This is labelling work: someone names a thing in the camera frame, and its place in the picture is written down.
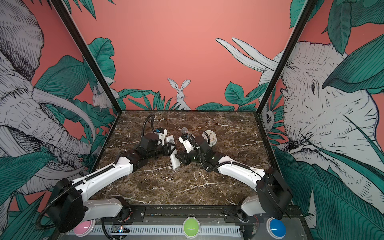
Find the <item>white remote control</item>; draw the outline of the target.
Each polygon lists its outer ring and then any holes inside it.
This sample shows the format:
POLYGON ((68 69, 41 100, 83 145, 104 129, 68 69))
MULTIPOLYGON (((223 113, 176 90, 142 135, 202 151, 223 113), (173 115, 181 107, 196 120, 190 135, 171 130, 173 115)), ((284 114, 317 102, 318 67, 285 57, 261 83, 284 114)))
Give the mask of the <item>white remote control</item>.
POLYGON ((166 140, 166 143, 171 144, 169 155, 170 155, 172 167, 175 170, 181 165, 181 163, 180 163, 179 159, 176 158, 177 147, 176 147, 176 142, 175 142, 174 136, 170 135, 170 136, 166 137, 165 140, 166 140))

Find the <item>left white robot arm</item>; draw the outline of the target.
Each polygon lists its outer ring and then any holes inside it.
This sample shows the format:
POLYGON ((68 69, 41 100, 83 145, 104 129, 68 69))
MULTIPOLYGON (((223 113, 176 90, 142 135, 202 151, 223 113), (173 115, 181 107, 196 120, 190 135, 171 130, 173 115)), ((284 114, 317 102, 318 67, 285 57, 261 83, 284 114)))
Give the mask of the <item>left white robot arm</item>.
POLYGON ((81 223, 106 218, 124 222, 130 219, 132 208, 122 197, 106 200, 92 200, 97 192, 126 177, 148 164, 149 160, 166 156, 174 160, 176 144, 174 136, 164 128, 152 128, 145 133, 142 125, 141 141, 134 149, 120 153, 111 164, 78 179, 60 180, 46 207, 36 219, 38 230, 56 228, 66 233, 81 223))

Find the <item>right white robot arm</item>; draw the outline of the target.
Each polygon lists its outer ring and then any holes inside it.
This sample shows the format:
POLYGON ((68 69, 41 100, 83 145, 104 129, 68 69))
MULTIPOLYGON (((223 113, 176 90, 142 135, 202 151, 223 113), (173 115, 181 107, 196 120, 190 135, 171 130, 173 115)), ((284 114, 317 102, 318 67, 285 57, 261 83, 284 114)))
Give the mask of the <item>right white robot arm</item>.
POLYGON ((257 193, 241 202, 240 209, 243 214, 247 216, 267 214, 277 220, 286 214, 293 193, 277 169, 272 167, 267 170, 256 169, 235 161, 223 153, 215 152, 202 136, 195 138, 183 134, 179 137, 179 142, 185 150, 177 153, 176 158, 184 165, 199 163, 207 173, 215 172, 231 177, 257 193))

